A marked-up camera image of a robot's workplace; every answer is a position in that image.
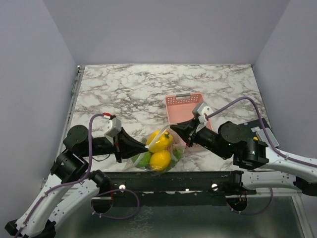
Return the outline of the green custard apple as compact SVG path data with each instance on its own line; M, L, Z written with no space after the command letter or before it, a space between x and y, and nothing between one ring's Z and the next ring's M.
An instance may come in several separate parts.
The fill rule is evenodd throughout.
M143 158L139 161L138 164L135 165L135 167L137 168L143 168L149 165L150 162L150 158L151 158L152 154L151 152L146 152L143 156ZM132 157L132 163L135 163L135 161L139 158L139 154L136 156Z

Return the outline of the green grape bunch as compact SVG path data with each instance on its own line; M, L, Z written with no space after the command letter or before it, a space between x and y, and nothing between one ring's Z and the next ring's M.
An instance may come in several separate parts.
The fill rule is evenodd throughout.
M170 167L173 168L181 160L182 156L183 152L181 150L173 150Z

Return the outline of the clear zip top bag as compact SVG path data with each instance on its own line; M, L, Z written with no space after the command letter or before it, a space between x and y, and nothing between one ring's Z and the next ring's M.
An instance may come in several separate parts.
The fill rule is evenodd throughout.
M124 171L141 169L153 174L170 171L183 158L186 145L180 136L171 129L172 123L142 138L147 152L129 158Z

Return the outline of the yellow bell pepper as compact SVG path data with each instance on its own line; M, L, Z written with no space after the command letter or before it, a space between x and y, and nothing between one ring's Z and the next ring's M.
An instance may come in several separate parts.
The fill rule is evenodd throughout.
M155 136L159 134L159 130L153 132L149 138L146 141L146 145L149 145L153 139L155 138ZM154 145L152 147L149 148L149 151L151 153L156 153L159 151L162 151L164 149L166 149L169 145L171 145L173 142L173 137L172 135L168 132L165 131L164 134L162 134L158 140L154 143Z

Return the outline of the yellow lemon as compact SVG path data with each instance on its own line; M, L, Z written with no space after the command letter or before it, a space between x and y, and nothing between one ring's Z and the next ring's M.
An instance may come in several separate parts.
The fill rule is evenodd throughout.
M152 154L149 165L152 171L163 171L169 166L170 162L170 152L168 150L162 150Z

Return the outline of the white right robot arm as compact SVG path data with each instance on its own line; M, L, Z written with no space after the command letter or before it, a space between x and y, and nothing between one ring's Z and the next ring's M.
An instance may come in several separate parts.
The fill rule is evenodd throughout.
M199 144L224 160L232 159L233 165L245 169L241 177L227 182L231 193L258 187L284 187L298 189L308 196L317 194L315 160L287 154L248 137L243 125L228 121L214 132L199 124L197 119L191 119L170 128L187 146Z

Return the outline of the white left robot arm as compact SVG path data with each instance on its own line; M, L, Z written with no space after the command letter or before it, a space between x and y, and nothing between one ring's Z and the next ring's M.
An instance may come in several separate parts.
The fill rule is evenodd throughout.
M53 238L61 221L96 195L112 190L110 179L100 170L93 171L97 155L114 154L128 159L148 151L148 146L120 128L114 141L91 135L91 127L72 127L63 143L65 150L55 160L46 183L28 210L9 221L5 230L18 238Z

